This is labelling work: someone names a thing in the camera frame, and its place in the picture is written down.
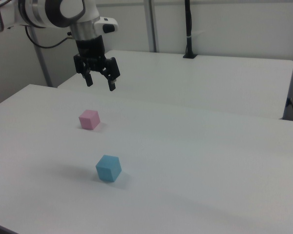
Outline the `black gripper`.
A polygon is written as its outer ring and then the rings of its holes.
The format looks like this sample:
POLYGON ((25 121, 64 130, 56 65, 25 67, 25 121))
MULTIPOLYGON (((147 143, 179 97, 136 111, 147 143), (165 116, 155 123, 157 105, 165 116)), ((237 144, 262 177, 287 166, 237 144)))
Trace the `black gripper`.
POLYGON ((120 76, 120 70, 114 57, 105 57, 103 37, 98 36, 90 40, 77 40, 76 45, 78 54, 73 57, 76 73, 83 76, 87 86, 93 85, 90 71, 101 71, 101 74, 108 81, 109 90, 115 90, 115 82, 120 76))

